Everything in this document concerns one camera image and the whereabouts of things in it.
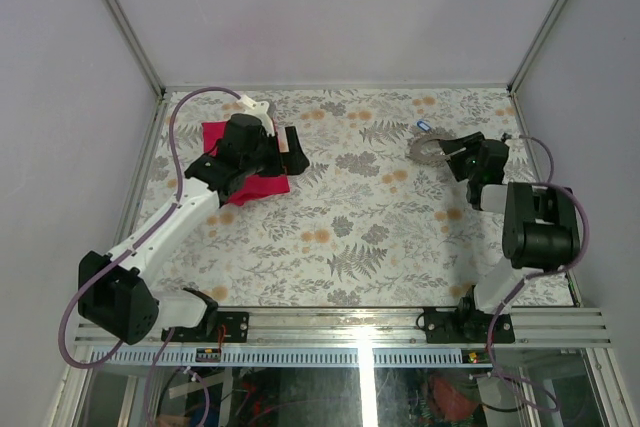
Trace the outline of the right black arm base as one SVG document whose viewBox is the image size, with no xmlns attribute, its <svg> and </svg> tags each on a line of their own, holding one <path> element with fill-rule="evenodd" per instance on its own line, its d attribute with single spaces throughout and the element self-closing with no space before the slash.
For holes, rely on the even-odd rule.
<svg viewBox="0 0 640 427">
<path fill-rule="evenodd" d="M 453 310 L 423 307 L 415 320 L 415 326 L 425 334 L 430 344 L 485 344 L 491 339 L 495 344 L 513 344 L 515 334 L 511 317 L 501 314 L 490 331 L 492 314 L 476 307 L 475 287 L 468 289 Z"/>
</svg>

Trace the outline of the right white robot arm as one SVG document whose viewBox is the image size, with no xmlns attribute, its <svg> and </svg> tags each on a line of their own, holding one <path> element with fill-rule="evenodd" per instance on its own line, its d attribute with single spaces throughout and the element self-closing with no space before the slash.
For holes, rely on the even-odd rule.
<svg viewBox="0 0 640 427">
<path fill-rule="evenodd" d="M 466 183 L 469 206 L 503 216 L 501 259 L 459 303 L 455 325 L 467 341 L 488 334 L 490 316 L 507 313 L 527 282 L 574 266 L 587 244 L 588 229 L 578 227 L 586 221 L 584 210 L 570 189 L 505 181 L 512 139 L 477 132 L 438 142 L 454 178 Z"/>
</svg>

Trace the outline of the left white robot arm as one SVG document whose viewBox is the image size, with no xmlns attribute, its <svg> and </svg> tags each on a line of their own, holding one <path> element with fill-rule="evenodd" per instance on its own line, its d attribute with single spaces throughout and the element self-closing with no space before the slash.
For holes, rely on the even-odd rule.
<svg viewBox="0 0 640 427">
<path fill-rule="evenodd" d="M 186 237 L 228 204 L 251 179 L 297 176 L 310 165 L 295 127 L 277 133 L 261 118 L 235 114 L 213 151 L 185 171 L 174 198 L 132 236 L 106 254 L 91 251 L 79 264 L 78 312 L 119 341 L 134 345 L 153 329 L 163 338 L 208 341 L 219 328 L 218 303 L 194 288 L 154 292 L 151 285 Z"/>
</svg>

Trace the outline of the large metal keyring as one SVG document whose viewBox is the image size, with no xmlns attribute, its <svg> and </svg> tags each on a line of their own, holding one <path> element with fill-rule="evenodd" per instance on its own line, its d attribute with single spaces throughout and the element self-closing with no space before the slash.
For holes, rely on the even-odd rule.
<svg viewBox="0 0 640 427">
<path fill-rule="evenodd" d="M 422 136 L 414 140 L 409 146 L 407 157 L 420 165 L 435 165 L 447 162 L 444 158 L 439 141 L 454 139 L 451 136 Z"/>
</svg>

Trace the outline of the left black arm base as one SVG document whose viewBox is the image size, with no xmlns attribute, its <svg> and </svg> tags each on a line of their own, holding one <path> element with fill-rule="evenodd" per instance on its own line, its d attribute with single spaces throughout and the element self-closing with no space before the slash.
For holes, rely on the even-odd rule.
<svg viewBox="0 0 640 427">
<path fill-rule="evenodd" d="M 212 297 L 184 288 L 161 296 L 155 326 L 162 340 L 173 330 L 173 342 L 241 344 L 248 340 L 249 319 L 246 311 L 221 311 Z"/>
</svg>

